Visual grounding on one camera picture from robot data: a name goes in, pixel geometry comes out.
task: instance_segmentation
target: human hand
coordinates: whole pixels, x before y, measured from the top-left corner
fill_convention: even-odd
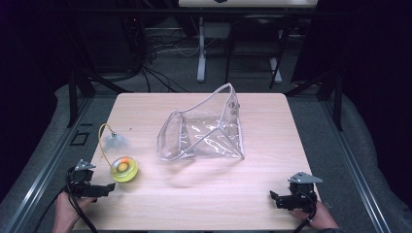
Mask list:
[[[78,198],[77,202],[79,207],[85,211],[88,204],[96,200],[95,197]],[[52,232],[70,232],[75,223],[79,220],[79,215],[73,208],[69,201],[69,194],[67,192],[61,192],[58,194],[55,201],[55,214],[54,214],[54,226]]]
[[[309,217],[309,214],[304,213],[299,210],[291,211],[291,215],[299,219],[302,219],[302,220]],[[317,230],[323,230],[323,229],[328,229],[328,228],[332,228],[332,229],[339,228],[339,226],[337,225],[337,223],[335,222],[335,220],[333,219],[333,217],[330,215],[329,211],[327,210],[326,206],[320,201],[316,203],[316,214],[313,217],[312,221],[310,222],[310,225]]]

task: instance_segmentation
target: clear plastic bag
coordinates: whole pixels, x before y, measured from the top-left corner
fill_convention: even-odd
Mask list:
[[[233,86],[227,83],[207,99],[170,114],[157,137],[160,160],[179,158],[245,158],[239,121],[239,103]]]

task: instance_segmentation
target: wooden table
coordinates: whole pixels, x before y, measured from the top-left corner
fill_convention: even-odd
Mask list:
[[[114,162],[133,157],[140,170],[117,183],[86,215],[100,230],[279,230],[299,220],[277,209],[269,190],[290,195],[288,177],[311,174],[288,101],[277,93],[237,93],[245,159],[210,158],[165,162],[156,139],[169,114],[194,106],[206,93],[120,94],[108,119],[129,141],[127,150],[107,153]],[[102,137],[109,136],[105,129]],[[92,184],[113,183],[97,148]],[[87,229],[78,222],[75,229]]]

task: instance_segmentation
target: white table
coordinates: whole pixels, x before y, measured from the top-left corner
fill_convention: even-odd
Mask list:
[[[318,4],[318,0],[227,0],[218,3],[214,0],[179,0],[179,6],[184,8],[299,8],[312,9]],[[197,81],[205,81],[206,71],[206,50],[204,48],[204,21],[199,20],[199,64],[197,66]],[[272,69],[276,67],[276,60],[270,59]],[[281,83],[282,78],[278,72],[276,83]]]

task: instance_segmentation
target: table leg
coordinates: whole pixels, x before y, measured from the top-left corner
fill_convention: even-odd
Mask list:
[[[272,70],[276,69],[276,65],[277,65],[276,58],[272,57],[269,60],[270,60],[270,68],[272,68]],[[275,83],[277,84],[282,83],[281,72],[279,70],[278,70],[278,73],[276,73]]]
[[[197,81],[203,83],[205,81],[206,71],[206,51],[205,51],[205,35],[204,35],[203,17],[199,19],[199,65],[197,67]]]

